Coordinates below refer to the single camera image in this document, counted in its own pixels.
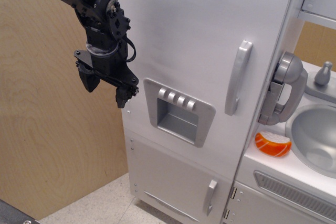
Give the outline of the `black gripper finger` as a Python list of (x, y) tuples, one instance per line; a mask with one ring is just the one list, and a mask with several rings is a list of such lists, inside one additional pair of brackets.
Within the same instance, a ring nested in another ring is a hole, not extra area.
[(88, 92), (92, 92), (100, 83), (100, 78), (85, 67), (78, 67), (79, 77)]
[(118, 87), (116, 89), (115, 100), (118, 108), (124, 108), (128, 100), (132, 98), (132, 92), (127, 87)]

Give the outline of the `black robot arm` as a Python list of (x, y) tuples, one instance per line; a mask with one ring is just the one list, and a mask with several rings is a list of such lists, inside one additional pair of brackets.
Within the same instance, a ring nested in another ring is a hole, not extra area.
[(130, 19), (125, 17), (118, 0), (61, 0), (71, 6), (86, 31), (85, 50), (76, 50), (80, 79), (88, 92), (105, 81), (116, 87), (116, 103), (123, 108), (139, 89), (139, 80), (127, 64), (134, 47), (127, 37)]

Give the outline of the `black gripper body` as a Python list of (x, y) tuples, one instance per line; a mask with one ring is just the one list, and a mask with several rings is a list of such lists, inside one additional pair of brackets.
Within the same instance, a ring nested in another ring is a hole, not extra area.
[(115, 87), (127, 87), (132, 95), (139, 93), (137, 87), (139, 80), (128, 68), (127, 64), (132, 62), (136, 53), (128, 58), (127, 45), (117, 46), (114, 50), (104, 51), (95, 47), (87, 50), (76, 50), (73, 55), (77, 58), (76, 66), (85, 67), (94, 74)]

